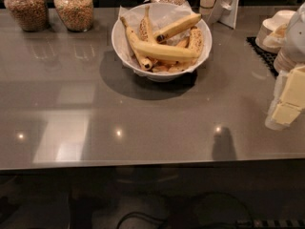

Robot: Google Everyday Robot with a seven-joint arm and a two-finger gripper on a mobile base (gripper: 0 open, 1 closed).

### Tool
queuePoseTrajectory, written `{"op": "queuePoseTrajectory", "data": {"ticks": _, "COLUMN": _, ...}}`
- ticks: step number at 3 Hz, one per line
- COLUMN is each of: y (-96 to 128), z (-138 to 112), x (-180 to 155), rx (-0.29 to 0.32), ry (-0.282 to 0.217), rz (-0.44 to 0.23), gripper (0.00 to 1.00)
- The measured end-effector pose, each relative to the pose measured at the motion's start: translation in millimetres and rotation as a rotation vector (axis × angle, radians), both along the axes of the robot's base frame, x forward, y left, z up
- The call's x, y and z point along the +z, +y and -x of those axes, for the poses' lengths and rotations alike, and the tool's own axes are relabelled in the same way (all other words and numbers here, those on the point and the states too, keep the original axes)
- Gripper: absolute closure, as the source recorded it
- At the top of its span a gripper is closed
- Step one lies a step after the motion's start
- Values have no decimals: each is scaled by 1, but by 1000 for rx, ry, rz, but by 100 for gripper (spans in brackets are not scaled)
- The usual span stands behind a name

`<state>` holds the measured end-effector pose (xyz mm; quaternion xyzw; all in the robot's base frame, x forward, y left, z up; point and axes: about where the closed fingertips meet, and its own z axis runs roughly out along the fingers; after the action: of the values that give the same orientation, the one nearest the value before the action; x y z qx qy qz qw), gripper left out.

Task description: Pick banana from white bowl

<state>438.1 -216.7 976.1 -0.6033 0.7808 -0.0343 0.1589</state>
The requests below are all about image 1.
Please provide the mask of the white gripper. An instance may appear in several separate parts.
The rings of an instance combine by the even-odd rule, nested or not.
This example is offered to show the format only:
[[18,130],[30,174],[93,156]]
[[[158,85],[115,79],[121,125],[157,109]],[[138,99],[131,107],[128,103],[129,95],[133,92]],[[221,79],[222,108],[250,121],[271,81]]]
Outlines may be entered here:
[[291,125],[305,108],[305,67],[281,71],[274,85],[274,99],[269,107],[265,126],[281,131]]

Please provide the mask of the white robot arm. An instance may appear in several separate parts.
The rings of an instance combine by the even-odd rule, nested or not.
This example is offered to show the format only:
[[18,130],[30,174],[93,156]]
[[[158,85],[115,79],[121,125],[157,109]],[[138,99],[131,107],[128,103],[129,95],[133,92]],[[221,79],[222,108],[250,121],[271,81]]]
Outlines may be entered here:
[[272,130],[288,128],[305,110],[305,4],[294,13],[275,60],[278,77],[265,126]]

